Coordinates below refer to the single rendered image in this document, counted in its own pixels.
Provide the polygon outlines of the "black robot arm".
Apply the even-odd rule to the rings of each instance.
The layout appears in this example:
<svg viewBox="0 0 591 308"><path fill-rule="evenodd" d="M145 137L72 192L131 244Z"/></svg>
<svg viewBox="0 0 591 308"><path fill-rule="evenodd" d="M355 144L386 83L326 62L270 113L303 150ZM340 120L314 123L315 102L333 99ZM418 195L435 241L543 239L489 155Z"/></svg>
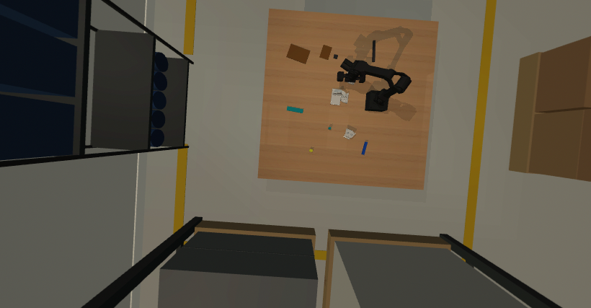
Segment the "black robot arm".
<svg viewBox="0 0 591 308"><path fill-rule="evenodd" d="M345 59L340 67L350 73L351 77L353 78L370 75L385 79L388 82L390 88L383 88L378 95L375 95L373 102L376 105L384 106L390 96L396 93L404 93L406 88L412 82L411 78L403 72L396 72L393 69L383 69L376 66L370 66L365 61L355 60L355 62L352 63L348 59ZM394 75L399 75L401 77L396 84L394 84L392 81Z"/></svg>

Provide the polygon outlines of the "teal flat plate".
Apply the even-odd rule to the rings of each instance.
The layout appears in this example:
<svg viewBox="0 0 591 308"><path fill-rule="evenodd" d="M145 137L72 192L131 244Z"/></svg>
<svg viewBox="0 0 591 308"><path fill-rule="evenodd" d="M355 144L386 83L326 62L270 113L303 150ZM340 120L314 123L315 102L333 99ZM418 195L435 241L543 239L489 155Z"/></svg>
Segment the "teal flat plate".
<svg viewBox="0 0 591 308"><path fill-rule="evenodd" d="M297 113L303 113L303 109L296 108L296 107L288 107L287 106L287 110L297 112Z"/></svg>

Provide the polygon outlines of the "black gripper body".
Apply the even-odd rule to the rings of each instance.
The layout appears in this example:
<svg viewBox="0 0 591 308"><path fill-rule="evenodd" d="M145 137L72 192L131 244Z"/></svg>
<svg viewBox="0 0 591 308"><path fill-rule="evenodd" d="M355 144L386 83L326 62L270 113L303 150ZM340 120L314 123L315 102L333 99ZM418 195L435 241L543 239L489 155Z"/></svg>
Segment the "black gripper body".
<svg viewBox="0 0 591 308"><path fill-rule="evenodd" d="M345 81L355 81L355 80L359 80L360 79L359 83L364 83L365 82L365 75L363 77L358 76L356 78L353 78L353 77L351 77L350 73L349 74L344 74L343 71L339 71L337 73L337 81L338 82L343 82L344 78L345 78Z"/></svg>

